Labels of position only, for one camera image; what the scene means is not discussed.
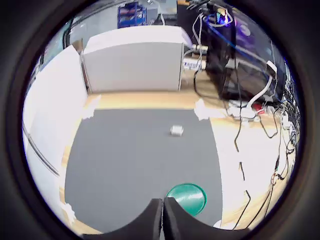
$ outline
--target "white wall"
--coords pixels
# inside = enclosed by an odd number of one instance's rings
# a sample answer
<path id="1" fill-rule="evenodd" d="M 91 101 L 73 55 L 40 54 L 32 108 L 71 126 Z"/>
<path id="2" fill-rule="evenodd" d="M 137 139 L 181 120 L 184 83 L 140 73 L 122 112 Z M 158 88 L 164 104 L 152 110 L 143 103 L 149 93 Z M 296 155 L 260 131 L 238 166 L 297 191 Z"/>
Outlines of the white wall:
<path id="1" fill-rule="evenodd" d="M 60 52 L 37 74 L 27 93 L 23 121 L 37 148 L 57 169 L 76 120 L 87 100 L 80 56 L 72 45 Z M 51 173 L 27 144 L 27 163 L 33 179 L 47 204 L 62 217 L 59 179 Z"/>

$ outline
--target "gray carpet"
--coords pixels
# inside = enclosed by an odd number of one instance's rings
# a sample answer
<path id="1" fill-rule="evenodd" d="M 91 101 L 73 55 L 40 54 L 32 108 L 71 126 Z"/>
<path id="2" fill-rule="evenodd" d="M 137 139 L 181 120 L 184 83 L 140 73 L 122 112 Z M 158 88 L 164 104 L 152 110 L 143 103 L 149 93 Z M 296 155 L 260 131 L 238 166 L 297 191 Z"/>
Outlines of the gray carpet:
<path id="1" fill-rule="evenodd" d="M 172 125 L 183 126 L 181 137 L 170 135 Z M 78 220 L 107 233 L 182 183 L 207 194 L 199 221 L 213 226 L 221 219 L 221 174 L 209 120 L 199 121 L 193 110 L 96 110 L 76 133 L 65 200 Z"/>

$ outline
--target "green disc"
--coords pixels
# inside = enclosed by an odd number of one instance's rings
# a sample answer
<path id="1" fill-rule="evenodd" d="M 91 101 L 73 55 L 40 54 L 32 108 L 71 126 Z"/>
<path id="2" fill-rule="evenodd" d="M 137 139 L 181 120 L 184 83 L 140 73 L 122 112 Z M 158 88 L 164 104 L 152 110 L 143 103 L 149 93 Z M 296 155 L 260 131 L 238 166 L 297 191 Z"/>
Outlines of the green disc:
<path id="1" fill-rule="evenodd" d="M 168 198 L 174 198 L 180 206 L 192 216 L 199 214 L 207 203 L 205 191 L 193 183 L 177 185 L 173 187 L 166 196 Z"/>

